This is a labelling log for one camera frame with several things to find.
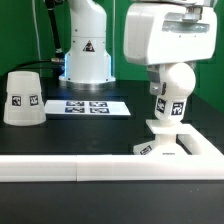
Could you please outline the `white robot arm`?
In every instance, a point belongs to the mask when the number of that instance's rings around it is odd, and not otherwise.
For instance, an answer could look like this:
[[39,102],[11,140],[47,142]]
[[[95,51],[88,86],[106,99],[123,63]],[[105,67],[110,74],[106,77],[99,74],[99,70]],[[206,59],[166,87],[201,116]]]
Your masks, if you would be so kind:
[[[131,0],[124,28],[128,62],[163,65],[212,57],[217,0]],[[65,55],[64,86],[98,89],[115,81],[106,51],[105,10],[93,0],[68,0],[71,46]]]

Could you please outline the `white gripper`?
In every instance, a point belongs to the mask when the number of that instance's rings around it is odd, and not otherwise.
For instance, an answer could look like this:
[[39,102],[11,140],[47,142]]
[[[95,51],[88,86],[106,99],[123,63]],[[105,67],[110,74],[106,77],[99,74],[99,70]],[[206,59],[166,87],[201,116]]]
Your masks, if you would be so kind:
[[160,66],[209,59],[217,33],[218,0],[131,0],[124,29],[128,62],[149,65],[150,93],[164,95]]

